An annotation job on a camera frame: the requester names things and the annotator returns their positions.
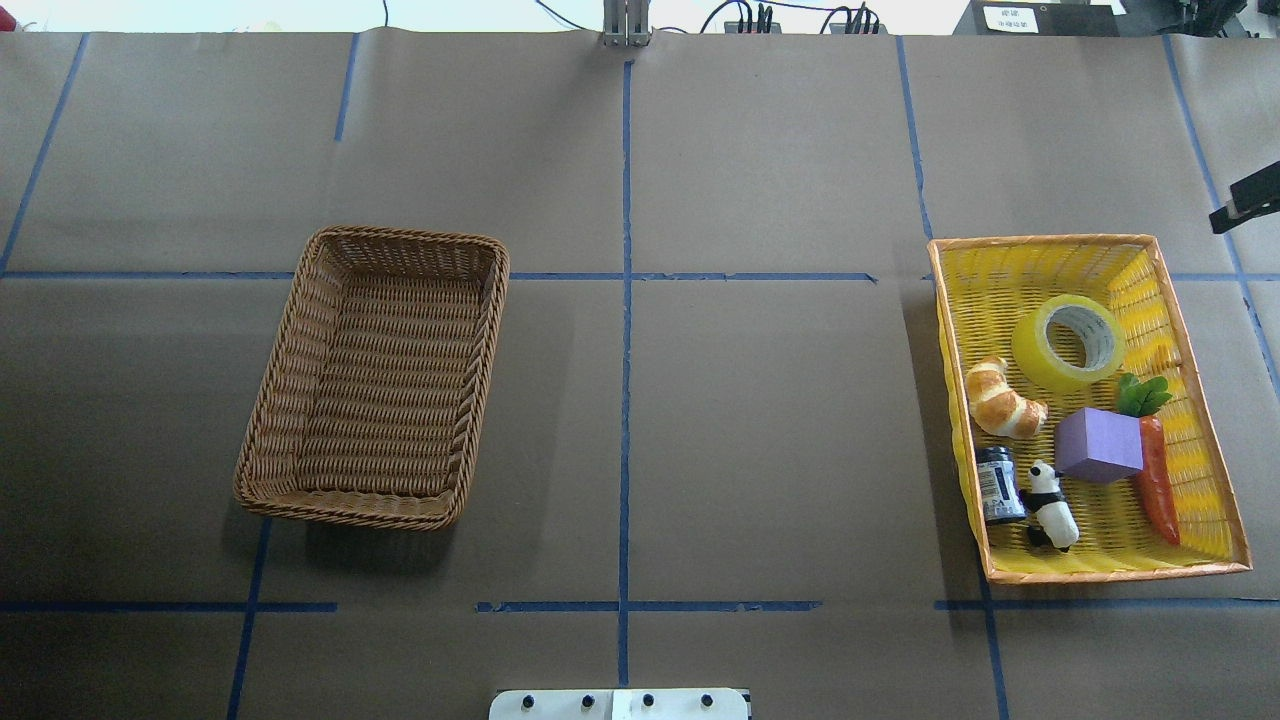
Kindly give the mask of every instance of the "tape roll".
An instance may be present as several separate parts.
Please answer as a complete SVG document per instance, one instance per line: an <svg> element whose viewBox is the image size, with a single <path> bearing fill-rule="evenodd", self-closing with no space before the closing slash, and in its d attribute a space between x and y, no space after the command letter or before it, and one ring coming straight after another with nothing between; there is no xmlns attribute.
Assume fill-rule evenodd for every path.
<svg viewBox="0 0 1280 720"><path fill-rule="evenodd" d="M1048 340L1050 324L1066 325L1084 346L1084 366L1064 360ZM1014 327L1014 360L1027 379L1056 393L1075 392L1120 368L1124 332L1110 310L1088 297L1059 295Z"/></svg>

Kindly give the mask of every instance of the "carrot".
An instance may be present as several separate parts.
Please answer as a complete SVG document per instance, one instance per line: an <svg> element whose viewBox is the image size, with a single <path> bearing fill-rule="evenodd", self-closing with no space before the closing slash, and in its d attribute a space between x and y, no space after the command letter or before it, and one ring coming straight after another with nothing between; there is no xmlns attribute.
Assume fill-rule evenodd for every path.
<svg viewBox="0 0 1280 720"><path fill-rule="evenodd" d="M1169 544L1181 544L1178 511L1174 509L1174 487L1169 482L1165 457L1165 425L1156 418L1156 411L1172 397L1169 380L1164 377L1156 375L1140 382L1138 375L1125 373L1116 389L1116 410L1121 415L1138 418L1142 471L1133 477L1133 487L1142 498L1142 509Z"/></svg>
<svg viewBox="0 0 1280 720"><path fill-rule="evenodd" d="M1142 471L1133 477L1133 487L1142 498L1151 524L1169 541L1181 544L1178 533L1178 512L1174 510L1174 488L1169 482L1165 457L1165 425L1155 415L1138 419L1142 430Z"/></svg>

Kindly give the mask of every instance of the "purple cube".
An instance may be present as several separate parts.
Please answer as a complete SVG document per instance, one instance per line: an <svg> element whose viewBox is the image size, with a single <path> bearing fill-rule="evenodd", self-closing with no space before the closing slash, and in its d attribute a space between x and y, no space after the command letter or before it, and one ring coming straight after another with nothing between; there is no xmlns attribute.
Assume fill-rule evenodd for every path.
<svg viewBox="0 0 1280 720"><path fill-rule="evenodd" d="M1057 424L1055 469L1093 483L1114 483L1142 471L1138 419L1085 407Z"/></svg>

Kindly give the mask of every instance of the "toy croissant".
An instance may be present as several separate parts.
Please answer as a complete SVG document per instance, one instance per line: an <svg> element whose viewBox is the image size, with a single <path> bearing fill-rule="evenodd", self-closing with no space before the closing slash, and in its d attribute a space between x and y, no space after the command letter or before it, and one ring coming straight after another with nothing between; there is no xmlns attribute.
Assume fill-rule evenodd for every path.
<svg viewBox="0 0 1280 720"><path fill-rule="evenodd" d="M993 436L1030 439L1044 427L1048 405L1018 395L1009 387L1006 370L1009 363L995 355L969 369L964 377L969 415Z"/></svg>

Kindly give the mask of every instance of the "blue painter's tape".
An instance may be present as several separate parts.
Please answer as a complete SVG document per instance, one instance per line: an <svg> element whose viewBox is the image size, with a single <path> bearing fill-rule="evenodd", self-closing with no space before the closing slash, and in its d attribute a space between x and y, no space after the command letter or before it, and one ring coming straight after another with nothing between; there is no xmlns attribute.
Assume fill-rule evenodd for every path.
<svg viewBox="0 0 1280 720"><path fill-rule="evenodd" d="M275 614L288 614L288 612L324 612L333 614L338 611L337 602L260 602L257 603L257 612L275 612Z"/></svg>
<svg viewBox="0 0 1280 720"><path fill-rule="evenodd" d="M333 131L333 141L342 142L342 132L347 127L347 104L351 101L351 79L356 73L356 49L360 47L360 33L351 35L351 53L347 55L347 78L342 83L342 104L338 105L338 126Z"/></svg>
<svg viewBox="0 0 1280 720"><path fill-rule="evenodd" d="M902 104L906 108L906 132L911 140L911 161L915 167L915 193L920 202L920 222L924 224L924 237L933 240L933 223L929 222L929 209L924 204L924 163L920 160L920 137L915 131L915 106L911 102L911 78L906 70L906 45L902 36L897 41L897 70L902 76Z"/></svg>
<svg viewBox="0 0 1280 720"><path fill-rule="evenodd" d="M244 612L243 602L0 602L4 612Z"/></svg>
<svg viewBox="0 0 1280 720"><path fill-rule="evenodd" d="M1217 188L1213 187L1213 177L1210 176L1208 163L1204 160L1204 151L1201 149L1199 135L1196 132L1196 123L1192 122L1192 110L1187 105L1187 95L1183 92L1183 78L1178 73L1178 60L1174 58L1174 44L1170 36L1162 35L1161 40L1165 42L1165 61L1169 63L1169 76L1174 81L1174 95L1178 97L1178 106L1183 111L1183 123L1187 124L1187 135L1192 140L1192 150L1196 152L1196 161L1201 168L1201 177L1204 178L1204 187L1208 188L1208 197L1213 202L1213 208L1220 208L1222 204L1217 200Z"/></svg>
<svg viewBox="0 0 1280 720"><path fill-rule="evenodd" d="M114 272L114 270L18 270L5 273L19 281L292 281L288 272Z"/></svg>
<svg viewBox="0 0 1280 720"><path fill-rule="evenodd" d="M0 615L6 612L86 612L86 614L128 614L128 612L236 612L248 609L243 602L63 602L63 601L18 601L0 602ZM337 612L335 602L261 602L259 612Z"/></svg>
<svg viewBox="0 0 1280 720"><path fill-rule="evenodd" d="M819 600L742 600L742 601L632 601L632 612L809 612L822 607Z"/></svg>
<svg viewBox="0 0 1280 720"><path fill-rule="evenodd" d="M63 110L67 109L67 99L70 97L72 85L76 83L76 73L79 72L81 60L84 59L84 49L88 47L88 33L81 35L79 45L76 47L76 58L72 59L72 67L67 70L67 79L63 81L63 92L58 96L58 105L54 106L54 114L49 118L49 127L45 129L45 140L40 143L40 152L36 154L36 164L31 168L31 176L27 178L27 188L22 191L22 200L18 201L18 211L13 217L13 225L9 227L9 238L4 243L4 252L0 252L0 274L5 272L9 266L9 258L13 255L13 247L18 243L18 233L22 232L22 222L27 217L27 208L31 205L31 196L36 192L36 182L40 179L40 170L45 167L45 159L49 158L49 146L54 142L54 132L58 131L58 120L63 117Z"/></svg>
<svg viewBox="0 0 1280 720"><path fill-rule="evenodd" d="M986 610L987 606L980 600L938 600L933 603L934 610Z"/></svg>
<svg viewBox="0 0 1280 720"><path fill-rule="evenodd" d="M618 461L618 687L630 684L631 593L631 72L622 64L622 441Z"/></svg>
<svg viewBox="0 0 1280 720"><path fill-rule="evenodd" d="M1170 278L1181 282L1236 282L1235 273L1170 273Z"/></svg>
<svg viewBox="0 0 1280 720"><path fill-rule="evenodd" d="M257 532L257 553L253 556L253 577L248 583L248 602L244 607L244 624L241 626L241 647L236 655L236 674L232 675L232 696L227 702L227 720L239 715L241 692L244 689L244 670L248 667L248 648L253 642L253 619L257 615L257 596L262 587L262 568L266 565L266 547L271 542L271 519L262 519Z"/></svg>
<svg viewBox="0 0 1280 720"><path fill-rule="evenodd" d="M1061 600L940 600L934 610L970 611L987 607L1000 611L1034 610L1280 610L1280 598L1247 597L1112 597L1112 598L1061 598Z"/></svg>
<svg viewBox="0 0 1280 720"><path fill-rule="evenodd" d="M511 273L513 281L621 281L622 273Z"/></svg>
<svg viewBox="0 0 1280 720"><path fill-rule="evenodd" d="M878 283L869 273L635 273L637 281L855 281Z"/></svg>
<svg viewBox="0 0 1280 720"><path fill-rule="evenodd" d="M476 612L617 612L613 601L477 602Z"/></svg>
<svg viewBox="0 0 1280 720"><path fill-rule="evenodd" d="M987 626L987 655L991 657L991 678L996 688L996 708L1000 720L1009 720L1009 694L1005 692L1005 666L1000 660L1000 638L996 633L996 610L991 602L991 585L978 562L978 583L982 588L983 620Z"/></svg>
<svg viewBox="0 0 1280 720"><path fill-rule="evenodd" d="M1221 208L1222 201L1219 199L1213 174L1208 170L1208 161L1204 159L1204 150L1201 147L1199 133L1196 132L1196 122L1192 119L1190 106L1187 104L1187 94L1183 92L1183 78L1178 72L1178 58L1174 56L1174 42L1167 35L1162 36L1162 41L1165 44L1165 61L1169 63L1169 77L1174 82L1174 94L1178 96L1178 106L1183 113L1187 136L1190 138L1196 161L1201 168L1201 177L1204 179L1204 188L1208 191L1210 209ZM1244 297L1245 311L1249 315L1249 323L1253 325L1253 337L1258 341L1258 350L1262 352L1262 363L1267 368L1267 377L1271 378L1271 389L1275 392L1276 398L1280 398L1280 373L1276 372L1275 355L1271 354L1271 343L1267 342L1267 334L1262 329L1262 320L1258 318L1257 310L1258 304L1253 300L1253 291L1249 290L1248 275L1245 275L1244 265L1240 263L1240 254L1235 249L1235 238L1230 232L1226 232L1222 233L1222 241L1226 243L1226 254L1231 259L1231 269L1235 270L1236 282L1240 284L1240 295Z"/></svg>

